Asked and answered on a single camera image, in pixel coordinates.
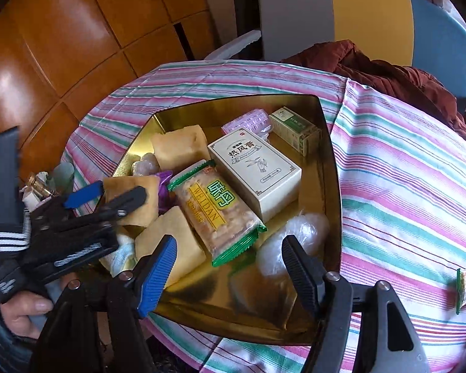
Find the striped tablecloth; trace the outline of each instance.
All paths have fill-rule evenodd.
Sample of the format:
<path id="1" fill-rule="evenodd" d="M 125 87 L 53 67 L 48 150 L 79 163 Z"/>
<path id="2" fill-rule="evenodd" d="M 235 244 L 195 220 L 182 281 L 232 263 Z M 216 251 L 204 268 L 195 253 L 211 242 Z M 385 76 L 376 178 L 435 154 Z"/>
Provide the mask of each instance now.
<path id="1" fill-rule="evenodd" d="M 466 307 L 455 313 L 456 269 L 466 268 L 466 143 L 420 111 L 333 74 L 269 62 L 166 64 L 100 102 L 69 139 L 75 189 L 102 179 L 155 112 L 246 94 L 320 97 L 342 193 L 341 273 L 389 281 L 403 301 L 432 371 L 449 371 L 466 346 Z M 90 212 L 94 203 L 82 212 Z M 341 371 L 351 371 L 360 318 L 352 316 Z M 250 344 L 180 326 L 147 324 L 201 371 L 299 372 L 307 347 Z"/>

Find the metallic gold box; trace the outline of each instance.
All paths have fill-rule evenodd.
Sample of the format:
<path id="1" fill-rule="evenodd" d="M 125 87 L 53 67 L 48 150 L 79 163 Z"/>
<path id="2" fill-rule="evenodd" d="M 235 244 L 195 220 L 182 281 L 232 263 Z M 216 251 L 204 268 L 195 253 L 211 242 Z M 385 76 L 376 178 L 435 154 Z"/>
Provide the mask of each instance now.
<path id="1" fill-rule="evenodd" d="M 319 255 L 327 270 L 339 271 L 342 213 L 333 147 L 319 99 L 313 95 L 249 95 L 214 99 L 166 109 L 153 115 L 121 159 L 114 176 L 125 174 L 132 155 L 153 152 L 151 133 L 164 133 L 200 125 L 208 143 L 222 136 L 221 126 L 256 108 L 268 114 L 286 106 L 322 130 L 316 152 L 303 157 L 274 133 L 271 144 L 302 168 L 299 200 L 287 206 L 266 224 L 252 248 L 218 268 L 207 261 L 179 282 L 169 286 L 159 302 L 157 314 L 188 327 L 240 341 L 263 344 L 310 344 L 318 323 L 296 301 L 289 279 L 264 278 L 255 264 L 256 249 L 270 234 L 298 214 L 325 213 L 330 233 Z M 141 229 L 131 233 L 136 237 Z"/>

